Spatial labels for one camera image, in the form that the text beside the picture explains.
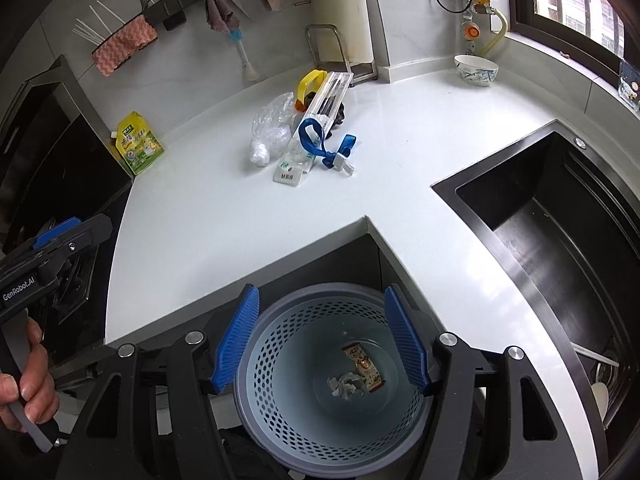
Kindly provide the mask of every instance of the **white countertop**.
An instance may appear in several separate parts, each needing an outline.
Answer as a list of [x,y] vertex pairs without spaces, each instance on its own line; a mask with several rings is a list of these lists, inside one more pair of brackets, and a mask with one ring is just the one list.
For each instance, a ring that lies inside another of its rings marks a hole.
[[[431,185],[558,118],[504,83],[454,70],[348,91],[327,148],[357,136],[356,174],[319,161],[297,187],[254,168],[255,113],[293,90],[292,71],[213,106],[172,133],[137,177],[118,235],[106,341],[139,342],[370,232],[443,325],[475,348],[518,344],[554,400],[585,480],[598,477],[590,427],[564,363],[498,262]],[[459,124],[468,124],[466,129]],[[191,304],[207,296],[206,301]]]

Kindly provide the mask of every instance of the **crumpled paper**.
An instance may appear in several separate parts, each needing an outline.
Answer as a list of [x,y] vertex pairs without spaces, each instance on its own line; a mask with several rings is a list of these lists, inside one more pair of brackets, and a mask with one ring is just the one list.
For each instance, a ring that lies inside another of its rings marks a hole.
[[351,397],[362,397],[364,395],[364,382],[362,377],[353,372],[347,372],[340,376],[340,379],[331,377],[326,380],[331,388],[331,394],[341,399],[351,399]]

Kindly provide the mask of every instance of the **label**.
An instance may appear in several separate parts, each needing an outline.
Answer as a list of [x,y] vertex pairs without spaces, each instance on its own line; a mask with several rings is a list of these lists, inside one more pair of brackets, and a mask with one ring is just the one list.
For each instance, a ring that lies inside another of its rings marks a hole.
[[164,152],[144,117],[137,112],[130,113],[118,125],[116,147],[136,175]]
[[273,181],[295,187],[300,184],[301,177],[302,170],[290,166],[288,162],[281,162],[277,165],[276,171],[273,174]]
[[342,351],[355,363],[356,371],[362,377],[369,393],[373,393],[384,386],[385,381],[380,377],[380,372],[362,349],[360,343],[347,345],[342,348]]
[[38,288],[37,286],[34,286],[37,283],[36,275],[30,274],[19,282],[9,285],[2,291],[2,302],[6,307],[13,306],[22,299],[22,296],[25,293],[29,292],[32,288]]

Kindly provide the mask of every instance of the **black sink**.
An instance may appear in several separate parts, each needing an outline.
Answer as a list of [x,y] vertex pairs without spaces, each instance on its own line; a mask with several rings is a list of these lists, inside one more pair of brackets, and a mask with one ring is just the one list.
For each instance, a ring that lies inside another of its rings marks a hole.
[[[640,202],[557,121],[433,189],[500,262],[551,336],[585,407],[602,471],[640,419]],[[577,356],[571,342],[620,366]],[[604,425],[591,393],[596,380],[609,390]]]

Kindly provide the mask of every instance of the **plastic bag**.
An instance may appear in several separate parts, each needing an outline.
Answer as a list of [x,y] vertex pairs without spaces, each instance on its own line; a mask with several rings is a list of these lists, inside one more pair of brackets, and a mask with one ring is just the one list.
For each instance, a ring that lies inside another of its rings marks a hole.
[[256,166],[265,167],[287,149],[302,118],[295,103],[293,92],[279,95],[254,117],[249,159]]

